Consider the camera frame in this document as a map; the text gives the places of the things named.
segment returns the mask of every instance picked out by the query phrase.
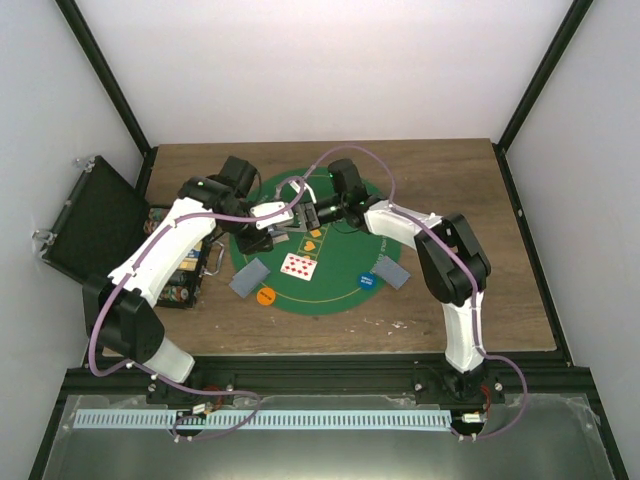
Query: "open case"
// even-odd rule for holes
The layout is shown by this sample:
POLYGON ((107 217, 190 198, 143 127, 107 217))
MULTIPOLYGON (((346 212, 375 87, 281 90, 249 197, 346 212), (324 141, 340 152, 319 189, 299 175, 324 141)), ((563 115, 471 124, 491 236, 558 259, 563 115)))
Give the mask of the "open case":
MULTIPOLYGON (((62 211, 45 238, 41 256, 77 282, 91 274, 107 276, 142 245, 169 206, 151 206, 97 156, 84 166, 62 211)), ((195 305, 211 250, 211 237, 200 242, 171 276, 157 305, 195 305)))

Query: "black metal frame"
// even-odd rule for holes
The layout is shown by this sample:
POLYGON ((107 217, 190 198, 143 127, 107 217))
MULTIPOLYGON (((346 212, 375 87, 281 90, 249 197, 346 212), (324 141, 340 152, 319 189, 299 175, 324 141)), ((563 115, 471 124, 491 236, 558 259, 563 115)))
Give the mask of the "black metal frame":
MULTIPOLYGON (((131 137, 144 156, 136 184, 136 191, 140 195, 144 195, 158 149, 157 147, 151 148, 148 144, 75 1, 56 0, 56 2, 122 117, 131 137)), ((532 393, 582 393, 587 395, 592 410, 600 417, 599 433, 607 449, 614 474, 618 479, 626 479, 628 476, 591 373, 587 368, 572 366, 571 353, 545 280, 526 216, 522 211, 506 157, 509 147, 591 3, 592 0, 574 0, 504 134, 500 141, 494 144, 496 159, 557 347, 555 351, 549 352, 508 352, 505 355, 520 365, 532 393)), ((113 360, 99 357, 99 363, 101 367, 106 367, 113 364, 113 360)), ((232 382, 236 389, 253 390, 261 395, 403 394, 412 392, 413 386, 421 382, 422 378, 426 378, 434 372, 442 372, 445 368, 442 354, 215 356, 197 357, 196 365, 198 375, 219 379, 220 383, 232 382)), ((519 379, 508 367, 492 364, 491 371, 499 376, 500 382, 504 385, 505 393, 520 391, 519 379)), ((126 370, 107 378, 95 378, 85 368, 68 370, 29 478, 39 479, 44 474, 64 404, 69 395, 147 395, 150 383, 149 376, 139 371, 126 370)), ((432 400, 430 395, 421 392, 415 393, 415 396, 419 403, 429 403, 432 400)), ((176 391, 162 390, 159 393, 149 394, 149 400, 177 404, 184 400, 184 396, 176 391)))

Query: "blue poker chip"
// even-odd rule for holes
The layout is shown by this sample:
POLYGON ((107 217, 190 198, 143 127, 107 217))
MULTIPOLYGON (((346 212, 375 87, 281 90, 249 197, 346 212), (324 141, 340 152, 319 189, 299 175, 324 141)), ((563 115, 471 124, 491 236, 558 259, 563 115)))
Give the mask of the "blue poker chip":
POLYGON ((373 273, 365 272, 358 276, 358 285, 363 290, 371 290, 376 286, 376 276, 373 273))

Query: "case lid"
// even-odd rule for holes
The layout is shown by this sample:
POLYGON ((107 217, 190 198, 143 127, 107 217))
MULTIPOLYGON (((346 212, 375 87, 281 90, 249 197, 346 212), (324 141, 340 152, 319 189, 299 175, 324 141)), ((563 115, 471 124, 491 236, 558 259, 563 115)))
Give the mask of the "case lid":
POLYGON ((81 283, 92 273, 107 275, 144 242, 148 211, 146 200, 97 156, 65 202, 42 259, 81 283))

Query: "green felt mat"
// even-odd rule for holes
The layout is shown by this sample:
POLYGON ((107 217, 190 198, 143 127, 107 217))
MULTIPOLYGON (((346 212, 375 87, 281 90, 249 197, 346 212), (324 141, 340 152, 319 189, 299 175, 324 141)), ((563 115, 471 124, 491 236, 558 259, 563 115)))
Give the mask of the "green felt mat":
MULTIPOLYGON (((292 175, 302 175, 305 171, 306 169, 290 170, 265 181, 260 201, 271 200, 279 182, 292 175)), ((375 186, 366 181, 365 184, 370 193, 379 193, 375 186)), ((326 168, 318 168, 309 177, 309 185, 318 199, 333 194, 326 168)), ((291 187, 283 189, 283 201, 289 202, 294 197, 295 192, 291 187)), ((303 201, 309 200, 307 193, 303 201)), ((250 301, 256 301, 260 297, 261 289, 270 287, 275 291, 272 307, 303 315, 326 315, 348 310, 371 298, 385 283, 377 279, 373 289, 363 290, 358 283, 360 274, 369 272, 382 255, 398 261, 401 245, 395 240, 359 231, 344 232, 353 232, 353 229, 342 221, 325 225, 314 232, 289 232, 289 240, 277 244, 273 251, 250 256, 242 255, 233 241, 231 260, 236 270, 242 269, 255 257, 271 270, 264 283, 251 295, 250 301), (308 256, 318 262, 311 281, 280 273, 280 267, 288 253, 308 256)))

